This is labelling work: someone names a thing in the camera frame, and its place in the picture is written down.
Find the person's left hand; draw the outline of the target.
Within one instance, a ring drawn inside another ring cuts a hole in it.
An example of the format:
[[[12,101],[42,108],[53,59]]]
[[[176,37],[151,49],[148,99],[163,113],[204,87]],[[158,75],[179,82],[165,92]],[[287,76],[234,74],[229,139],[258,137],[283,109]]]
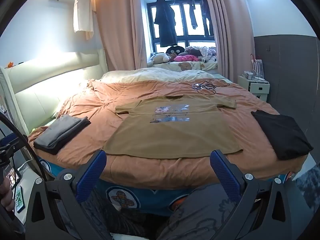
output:
[[[10,181],[7,177],[4,177],[2,184],[0,185],[1,205],[7,211],[13,211],[15,202],[13,199],[13,192],[10,188]]]

